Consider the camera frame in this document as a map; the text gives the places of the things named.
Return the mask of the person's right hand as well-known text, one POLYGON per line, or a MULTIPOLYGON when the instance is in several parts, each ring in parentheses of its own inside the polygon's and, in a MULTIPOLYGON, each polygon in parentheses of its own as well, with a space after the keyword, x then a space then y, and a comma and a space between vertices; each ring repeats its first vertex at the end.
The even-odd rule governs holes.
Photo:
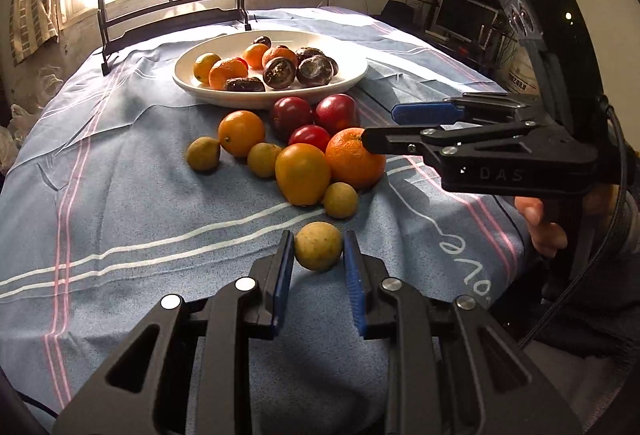
MULTIPOLYGON (((593 225, 597 233, 603 233, 608 228, 617 193, 617 186, 601 184, 582 199, 582 217, 587 219, 589 225, 593 225)), ((514 206, 525 218, 530 239, 538 253, 553 259, 559 251, 567 247, 566 231, 555 219, 559 202, 516 196, 514 206)))

